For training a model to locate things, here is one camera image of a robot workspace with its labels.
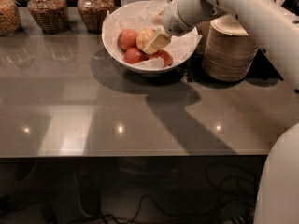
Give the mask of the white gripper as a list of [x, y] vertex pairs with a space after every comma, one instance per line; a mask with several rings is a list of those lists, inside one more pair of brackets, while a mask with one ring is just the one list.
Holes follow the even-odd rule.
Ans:
[[172, 1], [159, 11], [152, 18], [152, 23], [162, 25], [164, 30], [158, 28], [144, 46], [143, 51], [148, 55], [169, 45], [171, 35], [183, 36], [188, 32], [188, 26], [183, 22], [178, 12], [178, 0]]

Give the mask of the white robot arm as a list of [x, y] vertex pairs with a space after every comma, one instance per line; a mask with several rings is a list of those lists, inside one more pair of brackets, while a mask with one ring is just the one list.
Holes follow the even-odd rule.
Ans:
[[[146, 44], [148, 54], [173, 35], [187, 34], [201, 21], [232, 15], [294, 91], [299, 89], [299, 18], [271, 0], [173, 0], [164, 8], [162, 29]], [[299, 124], [272, 146], [265, 161], [253, 224], [298, 224]]]

